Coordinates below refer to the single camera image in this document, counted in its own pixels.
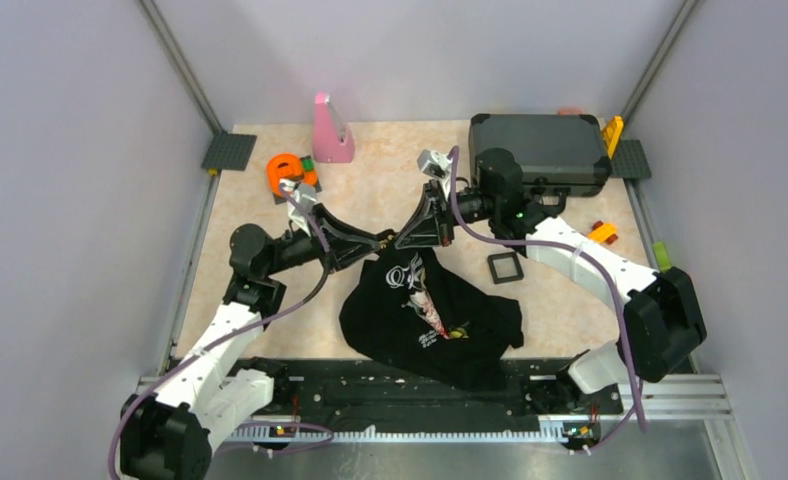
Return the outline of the black printed t-shirt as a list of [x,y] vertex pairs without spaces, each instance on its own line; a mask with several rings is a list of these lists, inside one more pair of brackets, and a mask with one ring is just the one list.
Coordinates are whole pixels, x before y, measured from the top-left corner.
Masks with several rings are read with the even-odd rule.
[[524,344],[518,301],[490,295],[431,249],[363,263],[339,313],[347,344],[371,360],[473,392],[506,387],[501,358]]

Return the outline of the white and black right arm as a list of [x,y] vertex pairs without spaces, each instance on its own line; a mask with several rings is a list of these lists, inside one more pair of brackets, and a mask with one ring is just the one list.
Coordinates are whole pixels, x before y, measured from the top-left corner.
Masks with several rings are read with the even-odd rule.
[[559,404],[582,412],[607,386],[626,382],[634,397],[671,373],[707,338],[691,277],[634,263],[571,227],[561,218],[566,197],[545,205],[527,193],[512,155],[496,150],[483,159],[472,185],[457,190],[459,149],[423,150],[419,170],[429,176],[412,217],[393,242],[398,249],[449,245],[461,228],[473,238],[515,250],[547,265],[614,311],[617,340],[570,362],[556,385]]

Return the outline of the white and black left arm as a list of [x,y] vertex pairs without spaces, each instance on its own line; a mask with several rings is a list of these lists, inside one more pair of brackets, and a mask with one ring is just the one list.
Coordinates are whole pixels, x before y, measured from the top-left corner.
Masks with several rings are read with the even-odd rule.
[[323,204],[288,203],[278,238],[257,224],[230,237],[232,276],[199,340],[170,371],[125,404],[108,452],[113,479],[201,479],[221,445],[254,413],[278,413],[290,386],[264,371],[232,371],[273,322],[314,298],[328,276],[390,244],[340,221]]

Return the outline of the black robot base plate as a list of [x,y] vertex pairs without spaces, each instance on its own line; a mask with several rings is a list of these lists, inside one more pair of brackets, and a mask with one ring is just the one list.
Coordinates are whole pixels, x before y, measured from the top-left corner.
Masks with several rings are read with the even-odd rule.
[[231,371],[261,367],[276,376],[274,402],[260,410],[269,421],[294,420],[337,433],[500,433],[535,432],[549,415],[592,412],[620,415],[619,390],[608,387],[573,403],[555,380],[563,359],[501,362],[505,378],[496,391],[471,392],[370,360],[252,358]]

